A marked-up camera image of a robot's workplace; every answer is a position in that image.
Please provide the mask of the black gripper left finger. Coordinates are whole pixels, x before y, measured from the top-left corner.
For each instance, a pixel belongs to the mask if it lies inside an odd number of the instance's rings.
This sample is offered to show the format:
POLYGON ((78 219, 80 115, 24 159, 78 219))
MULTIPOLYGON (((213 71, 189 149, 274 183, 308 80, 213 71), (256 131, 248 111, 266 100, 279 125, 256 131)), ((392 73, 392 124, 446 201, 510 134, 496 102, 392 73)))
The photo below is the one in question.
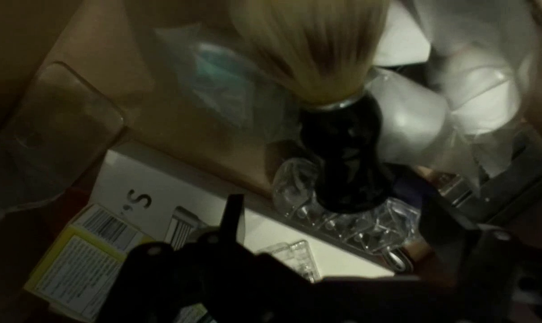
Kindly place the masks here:
POLYGON ((96 323, 177 323, 204 305, 218 323, 304 323, 299 294, 308 281, 238 242, 245 195, 227 199, 218 228, 175 249, 148 242, 132 249, 96 323))

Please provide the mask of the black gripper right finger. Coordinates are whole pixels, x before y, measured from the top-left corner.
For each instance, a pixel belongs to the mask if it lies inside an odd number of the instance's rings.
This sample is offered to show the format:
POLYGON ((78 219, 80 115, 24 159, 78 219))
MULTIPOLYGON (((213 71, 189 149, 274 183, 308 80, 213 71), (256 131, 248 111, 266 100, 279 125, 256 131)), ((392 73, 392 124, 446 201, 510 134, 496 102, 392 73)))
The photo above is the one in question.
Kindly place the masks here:
POLYGON ((460 217, 439 197, 426 201, 426 240, 457 276, 457 323, 514 323, 516 307, 542 323, 542 247, 460 217))

